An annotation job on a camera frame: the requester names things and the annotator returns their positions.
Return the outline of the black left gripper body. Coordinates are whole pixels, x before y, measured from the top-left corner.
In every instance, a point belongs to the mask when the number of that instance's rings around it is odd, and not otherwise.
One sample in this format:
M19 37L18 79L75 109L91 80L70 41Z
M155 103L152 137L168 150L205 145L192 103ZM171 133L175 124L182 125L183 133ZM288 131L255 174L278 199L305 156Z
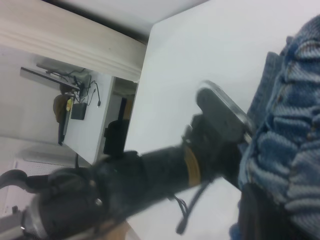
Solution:
M218 133L202 114L194 115L181 143L181 184L198 186L216 178L238 185L241 153L236 142Z

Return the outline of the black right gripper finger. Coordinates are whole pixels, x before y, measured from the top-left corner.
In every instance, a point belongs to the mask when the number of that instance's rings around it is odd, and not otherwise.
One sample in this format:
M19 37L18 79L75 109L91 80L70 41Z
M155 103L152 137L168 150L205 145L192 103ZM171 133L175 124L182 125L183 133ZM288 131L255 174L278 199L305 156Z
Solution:
M243 186L238 227L243 240L304 240L305 234L292 225L284 210L253 183Z

